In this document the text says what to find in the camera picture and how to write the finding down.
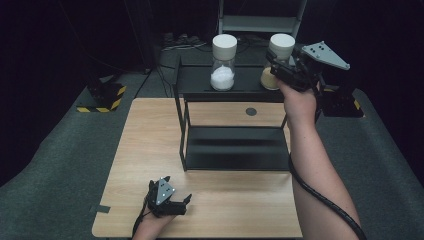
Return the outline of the grey tape strip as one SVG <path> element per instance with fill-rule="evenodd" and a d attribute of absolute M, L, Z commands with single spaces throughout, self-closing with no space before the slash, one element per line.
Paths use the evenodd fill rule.
<path fill-rule="evenodd" d="M 89 212 L 90 213 L 98 213 L 98 212 L 100 212 L 100 213 L 108 214 L 109 211 L 110 211 L 110 207 L 109 206 L 104 206 L 104 205 L 101 205 L 101 204 L 92 205 L 90 207 L 90 209 L 89 209 Z"/>

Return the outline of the black two-tier metal rack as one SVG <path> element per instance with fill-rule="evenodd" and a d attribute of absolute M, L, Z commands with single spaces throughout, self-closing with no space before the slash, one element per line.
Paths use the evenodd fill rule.
<path fill-rule="evenodd" d="M 173 85 L 184 170 L 286 171 L 288 140 L 283 97 L 261 86 L 262 67 L 238 64 L 228 91 L 209 83 L 209 64 L 178 58 Z M 247 108 L 257 114 L 248 116 Z"/>

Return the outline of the stand base with striped tape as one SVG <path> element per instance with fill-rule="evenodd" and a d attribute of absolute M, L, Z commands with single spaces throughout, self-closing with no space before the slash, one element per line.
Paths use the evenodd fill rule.
<path fill-rule="evenodd" d="M 323 85 L 320 106 L 326 117 L 362 118 L 364 113 L 349 86 Z"/>
<path fill-rule="evenodd" d="M 126 87 L 118 83 L 120 74 L 90 80 L 76 100 L 80 113 L 107 113 L 115 111 L 121 103 Z"/>

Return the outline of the person's left hand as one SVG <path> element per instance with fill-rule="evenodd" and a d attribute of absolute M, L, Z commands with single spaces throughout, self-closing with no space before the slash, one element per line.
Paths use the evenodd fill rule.
<path fill-rule="evenodd" d="M 175 215 L 157 218 L 154 215 L 146 215 L 137 225 L 132 240 L 156 240 L 161 232 L 175 219 Z"/>

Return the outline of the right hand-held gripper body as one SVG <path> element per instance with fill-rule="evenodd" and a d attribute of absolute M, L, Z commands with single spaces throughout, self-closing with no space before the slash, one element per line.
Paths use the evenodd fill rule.
<path fill-rule="evenodd" d="M 283 67 L 290 73 L 290 77 L 282 81 L 298 92 L 314 88 L 321 81 L 326 66 L 350 69 L 350 65 L 324 41 L 296 46 L 288 63 L 278 63 L 278 67 Z"/>

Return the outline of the person's right hand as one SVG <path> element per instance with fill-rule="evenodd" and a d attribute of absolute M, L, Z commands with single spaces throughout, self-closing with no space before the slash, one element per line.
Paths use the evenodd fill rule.
<path fill-rule="evenodd" d="M 291 127 L 314 125 L 317 110 L 314 92 L 311 89 L 298 92 L 281 80 L 277 81 L 277 85 L 284 96 L 284 108 L 289 125 Z"/>

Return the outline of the glass jar with yellow powder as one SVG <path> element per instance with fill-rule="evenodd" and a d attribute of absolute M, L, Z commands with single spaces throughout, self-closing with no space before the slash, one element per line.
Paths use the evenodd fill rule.
<path fill-rule="evenodd" d="M 291 54 L 295 46 L 295 39 L 288 34 L 277 33 L 271 36 L 268 49 L 272 50 L 280 61 L 289 62 Z M 270 72 L 272 64 L 267 60 L 260 78 L 261 85 L 268 90 L 278 90 L 275 76 Z"/>

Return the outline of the glass jar with white powder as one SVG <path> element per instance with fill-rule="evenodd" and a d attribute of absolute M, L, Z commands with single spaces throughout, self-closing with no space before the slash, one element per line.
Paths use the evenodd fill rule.
<path fill-rule="evenodd" d="M 219 34 L 212 40 L 213 64 L 210 84 L 217 91 L 228 91 L 234 85 L 237 39 L 229 34 Z"/>

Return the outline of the grey metal shelf unit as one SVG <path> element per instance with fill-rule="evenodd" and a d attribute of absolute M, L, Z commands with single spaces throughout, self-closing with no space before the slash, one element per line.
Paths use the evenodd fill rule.
<path fill-rule="evenodd" d="M 296 38 L 308 0 L 295 0 L 295 16 L 236 16 L 225 14 L 225 0 L 219 0 L 218 34 L 226 32 L 285 33 Z"/>

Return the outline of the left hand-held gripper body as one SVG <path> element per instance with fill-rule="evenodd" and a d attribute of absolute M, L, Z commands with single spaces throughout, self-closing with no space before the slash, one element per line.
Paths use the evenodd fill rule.
<path fill-rule="evenodd" d="M 182 206 L 181 202 L 172 202 L 171 196 L 175 193 L 175 189 L 169 184 L 170 177 L 161 177 L 154 182 L 149 183 L 149 191 L 147 194 L 147 205 L 152 214 L 156 217 L 172 215 L 173 209 Z"/>

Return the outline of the grey carpet mat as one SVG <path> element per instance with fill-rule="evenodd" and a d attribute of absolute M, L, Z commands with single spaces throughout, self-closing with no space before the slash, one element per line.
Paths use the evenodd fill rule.
<path fill-rule="evenodd" d="M 0 187 L 0 240 L 99 240 L 92 232 L 129 106 L 161 97 L 162 77 L 125 74 L 112 113 L 69 111 L 32 161 Z M 424 188 L 372 102 L 356 91 L 363 119 L 323 118 L 318 129 L 357 205 L 369 240 L 423 240 Z"/>

